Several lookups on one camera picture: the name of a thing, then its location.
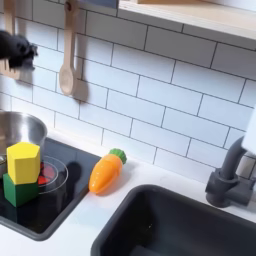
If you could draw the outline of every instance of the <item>wall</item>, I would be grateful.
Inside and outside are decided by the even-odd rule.
[[[39,57],[22,81],[0,76],[0,108],[206,182],[256,102],[256,42],[83,4],[78,89],[66,97],[58,85],[64,8],[53,2],[17,1],[17,30],[38,45]],[[249,178],[254,166],[253,156],[244,157],[239,174]]]

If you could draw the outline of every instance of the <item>wooden shelf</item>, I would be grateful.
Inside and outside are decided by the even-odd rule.
[[[119,9],[256,40],[256,12],[198,0],[120,0]]]

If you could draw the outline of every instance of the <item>sink basin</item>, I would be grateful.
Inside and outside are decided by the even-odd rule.
[[[91,256],[255,256],[256,224],[164,188],[129,192]]]

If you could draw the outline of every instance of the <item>orange carrot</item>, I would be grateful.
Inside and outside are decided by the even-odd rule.
[[[100,194],[104,192],[120,175],[126,155],[120,149],[112,149],[95,165],[89,182],[89,190]]]

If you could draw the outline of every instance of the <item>wooden spatula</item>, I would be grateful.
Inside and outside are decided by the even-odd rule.
[[[68,0],[65,3],[66,27],[64,31],[64,63],[59,74],[60,88],[65,95],[71,95],[77,83],[74,70],[75,51],[75,16],[78,6],[76,0]]]
[[[11,35],[15,33],[15,0],[4,0],[4,20],[5,20],[5,30]],[[5,76],[11,77],[15,80],[19,80],[20,71],[15,69],[10,69],[9,61],[0,61],[0,73]]]

